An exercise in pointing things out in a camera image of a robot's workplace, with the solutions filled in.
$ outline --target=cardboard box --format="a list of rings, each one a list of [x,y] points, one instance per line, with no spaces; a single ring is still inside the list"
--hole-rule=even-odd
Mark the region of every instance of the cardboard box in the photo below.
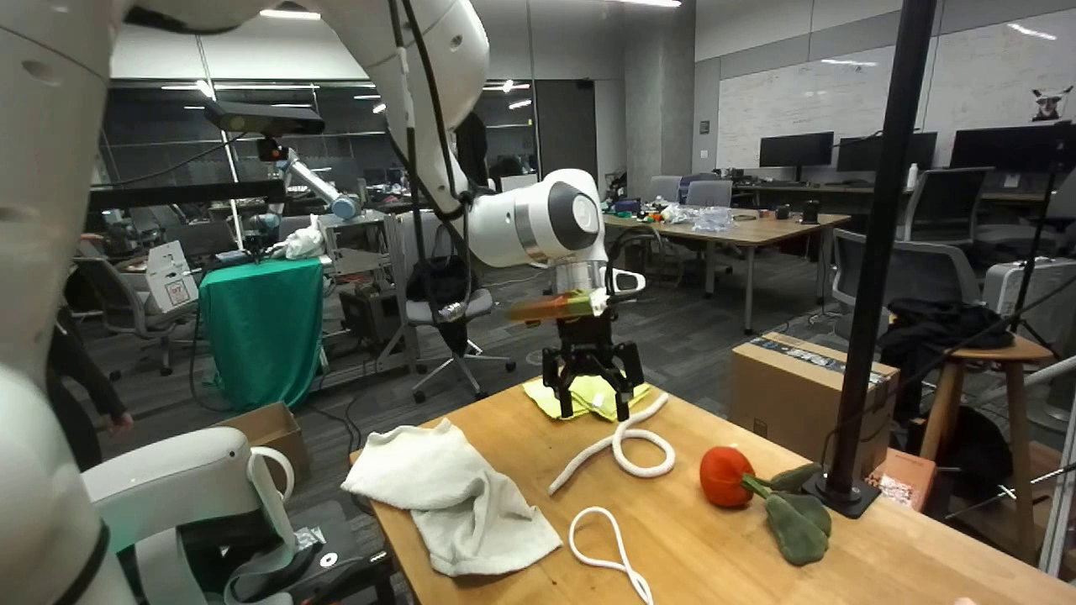
[[[733,348],[728,404],[731,419],[826,465],[834,455],[834,428],[843,386],[843,352],[764,334]],[[888,449],[888,428],[895,412],[899,369],[875,363],[864,404],[858,478],[869,478]]]
[[[287,455],[296,471],[296,485],[303,485],[303,478],[311,474],[303,428],[287,404],[268,404],[268,405],[228,415],[228,419],[221,419],[221,428],[241,429],[245,440],[256,446],[272,446],[272,449]],[[267,466],[268,466],[275,488],[284,489],[287,488],[284,471],[275,465],[267,465]]]

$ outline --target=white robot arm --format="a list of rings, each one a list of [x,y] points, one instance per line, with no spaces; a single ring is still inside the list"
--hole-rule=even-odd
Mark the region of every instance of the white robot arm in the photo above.
[[[109,57],[122,20],[142,10],[168,30],[215,34],[275,0],[5,0],[0,2],[0,583],[5,601],[130,601],[106,550],[106,525],[40,396],[43,352],[88,212]],[[544,180],[478,195],[450,157],[489,74],[489,37],[469,0],[305,0],[339,34],[387,101],[390,139],[415,188],[489,265],[556,265],[558,293],[604,293],[609,260],[597,180]],[[620,392],[644,378],[634,346],[611,346],[611,310],[558,321],[544,378],[570,404],[574,374]]]

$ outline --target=floor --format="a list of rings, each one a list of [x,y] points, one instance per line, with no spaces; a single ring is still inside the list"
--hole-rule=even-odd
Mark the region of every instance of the floor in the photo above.
[[[644,352],[647,378],[674,391],[713,412],[723,412],[719,391],[731,367],[731,348],[745,344],[745,273],[731,260],[733,273],[723,273],[718,297],[704,297],[699,273],[694,265],[675,280],[668,265],[650,265],[650,288],[623,307],[617,321],[620,339],[634,339]],[[773,328],[790,318],[816,318],[816,273],[805,254],[767,250],[758,262],[758,328]],[[509,269],[493,273],[489,282],[501,303],[538,297],[544,273]],[[109,374],[117,374],[117,391],[134,410],[139,428],[129,432],[101,429],[112,455],[155,442],[162,436],[200,429],[227,419],[221,399],[212,392],[212,363],[207,352],[177,357],[176,374],[162,376],[155,369],[155,352],[134,335],[92,334],[92,348]],[[552,327],[517,327],[504,315],[483,315],[473,321],[472,335],[489,352],[504,352],[517,358],[516,374],[489,369],[482,378],[493,392],[501,386],[520,382],[538,374],[541,346],[556,344]],[[437,357],[437,339],[424,335],[424,352]],[[424,423],[432,415],[450,412],[472,404],[463,378],[441,378],[427,391],[424,404],[409,399],[409,382],[417,376],[408,369],[361,376],[335,391],[317,391],[305,404],[294,405],[303,423],[311,449],[311,478],[288,499],[296,516],[339,505],[347,510],[357,550],[385,548],[377,525],[339,489],[347,478],[347,455],[362,442],[375,429],[390,429],[400,423]]]

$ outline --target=tomato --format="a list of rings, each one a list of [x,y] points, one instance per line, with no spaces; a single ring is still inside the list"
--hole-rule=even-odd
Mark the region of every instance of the tomato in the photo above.
[[[755,489],[745,478],[755,478],[755,466],[736,446],[713,446],[699,460],[699,488],[713,506],[746,506]]]

